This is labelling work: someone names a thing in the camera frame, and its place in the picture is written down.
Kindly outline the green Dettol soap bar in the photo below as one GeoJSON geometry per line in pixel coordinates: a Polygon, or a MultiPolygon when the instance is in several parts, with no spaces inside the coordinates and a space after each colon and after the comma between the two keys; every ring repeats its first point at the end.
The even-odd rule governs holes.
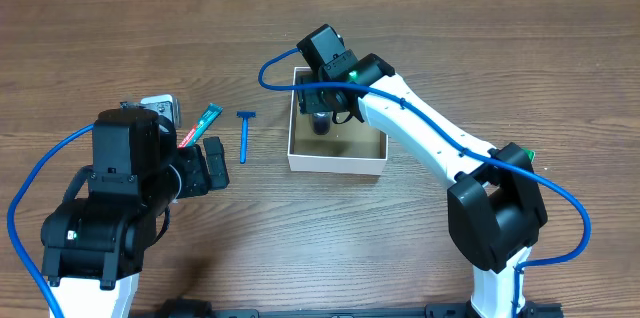
{"type": "Polygon", "coordinates": [[[532,151],[532,150],[525,149],[525,148],[523,148],[523,151],[527,154],[527,156],[529,157],[529,160],[531,162],[533,162],[533,160],[535,158],[535,152],[532,151]]]}

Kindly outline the blue disposable razor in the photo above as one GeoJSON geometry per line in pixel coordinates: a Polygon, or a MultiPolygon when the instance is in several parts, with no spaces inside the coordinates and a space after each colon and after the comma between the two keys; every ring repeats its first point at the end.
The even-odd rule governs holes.
{"type": "Polygon", "coordinates": [[[241,164],[245,164],[248,149],[249,120],[256,117],[256,112],[238,111],[237,116],[242,119],[239,161],[241,164]]]}

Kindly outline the clear hand wash bottle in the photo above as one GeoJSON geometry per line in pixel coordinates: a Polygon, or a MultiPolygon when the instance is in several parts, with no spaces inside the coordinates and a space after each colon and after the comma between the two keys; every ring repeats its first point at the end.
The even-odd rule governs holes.
{"type": "Polygon", "coordinates": [[[326,135],[329,133],[332,123],[330,112],[317,112],[311,116],[312,130],[316,135],[326,135]]]}

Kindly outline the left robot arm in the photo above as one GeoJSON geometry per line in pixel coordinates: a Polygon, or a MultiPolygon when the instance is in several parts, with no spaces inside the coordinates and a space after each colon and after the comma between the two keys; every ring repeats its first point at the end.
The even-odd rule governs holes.
{"type": "Polygon", "coordinates": [[[157,219],[230,182],[219,138],[179,147],[173,121],[143,107],[101,112],[92,154],[41,228],[55,317],[128,316],[145,252],[168,229],[157,219]]]}

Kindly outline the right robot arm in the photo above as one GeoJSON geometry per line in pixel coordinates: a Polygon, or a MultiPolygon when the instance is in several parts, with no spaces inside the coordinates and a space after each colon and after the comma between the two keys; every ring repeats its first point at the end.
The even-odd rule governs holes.
{"type": "Polygon", "coordinates": [[[469,316],[521,316],[524,277],[516,267],[529,258],[548,216],[536,182],[486,161],[531,171],[525,150],[514,143],[498,149],[458,128],[379,56],[357,58],[327,24],[296,47],[311,70],[300,81],[310,86],[298,94],[301,112],[345,112],[380,130],[444,186],[450,237],[473,266],[469,316]]]}

